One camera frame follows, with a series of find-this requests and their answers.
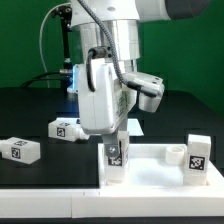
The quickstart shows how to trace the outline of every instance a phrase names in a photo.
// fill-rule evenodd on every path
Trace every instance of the black table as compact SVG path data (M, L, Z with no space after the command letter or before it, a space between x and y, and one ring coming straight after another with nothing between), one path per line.
M60 89L0 89L0 139L19 137L41 143L41 159L32 165L1 159L1 189L97 188L97 144L100 137L75 143L48 138L48 123L56 117L78 117L77 102ZM223 117L217 115L186 92L165 93L154 114L133 108L129 117L137 118L144 136L131 143L187 143L188 134L212 138L211 161L224 168ZM30 220L13 220L29 223ZM32 220L33 223L223 223L224 218L140 218ZM0 220L12 223L12 220Z

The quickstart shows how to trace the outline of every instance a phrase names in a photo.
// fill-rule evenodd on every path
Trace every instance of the white tray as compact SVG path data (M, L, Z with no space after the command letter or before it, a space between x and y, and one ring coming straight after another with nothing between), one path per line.
M99 190L76 190L73 217L224 216L224 178L209 163L206 186L184 186L183 167L165 163L168 145L130 145L122 185L107 186L99 145Z

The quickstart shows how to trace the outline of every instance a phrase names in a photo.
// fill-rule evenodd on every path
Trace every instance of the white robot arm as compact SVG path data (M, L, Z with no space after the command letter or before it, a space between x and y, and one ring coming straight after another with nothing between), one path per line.
M209 2L71 0L71 27L80 31L84 61L74 69L81 125L86 134L102 135L105 167L113 170L105 171L108 179L123 178L118 173L128 158L127 115L137 97L140 109L155 112L164 92L161 78L137 72L137 23L194 17Z

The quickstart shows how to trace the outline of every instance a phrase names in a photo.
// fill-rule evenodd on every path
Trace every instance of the green background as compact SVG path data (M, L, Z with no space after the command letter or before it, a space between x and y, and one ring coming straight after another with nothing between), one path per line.
M65 0L0 0L0 87L16 87L44 72L39 30L46 13ZM213 0L195 19L140 25L139 70L164 78L166 89L192 93L224 115L223 0ZM80 62L70 34L73 63ZM43 49L49 71L62 68L60 19L48 19Z

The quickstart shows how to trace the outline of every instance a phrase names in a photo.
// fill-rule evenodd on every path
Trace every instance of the cable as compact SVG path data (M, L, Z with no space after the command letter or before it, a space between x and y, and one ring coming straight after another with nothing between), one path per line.
M101 30L104 32L105 36L107 37L107 40L109 42L111 53L112 53L112 61L114 64L114 70L117 74L117 77L123 83L124 85L128 85L128 80L124 79L121 73L119 60L117 56L117 50L116 45L114 43L114 40L110 34L110 31L107 29L107 27L103 24L103 22L97 17L97 15L92 11L92 9L83 1L83 0L77 0L80 5L86 10L86 12L92 17L92 19L98 24L98 26L101 28Z
M52 11L54 11L55 9L57 9L58 7L60 6L67 6L67 5L71 5L71 3L63 3L63 4L60 4L60 5L57 5L55 7L53 7L45 16L42 24L41 24L41 27L40 27L40 35L39 35L39 50L40 50L40 57L41 57L41 62L42 62L42 65L44 67L44 71L47 72L47 66L46 66L46 63L45 63L45 60L44 60L44 56L43 56L43 49L42 49L42 38L43 38L43 30L44 30L44 26L45 26L45 23L49 17L49 15L52 13Z
M32 79L32 80L29 80L25 83L23 83L20 87L22 88L27 88L29 85L31 85L33 82L41 82L41 81L66 81L68 79Z
M95 92L96 89L94 87L93 84L93 79L92 79L92 66L91 66L91 60L93 58L93 52L90 51L87 57L87 61L86 61L86 75L87 75L87 83L88 83L88 87L92 92Z
M34 77L33 79L41 79L41 78L44 78L44 77L49 76L49 75L59 75L59 74L60 74L59 71L46 72L44 74L41 74L41 75L38 75L38 76Z

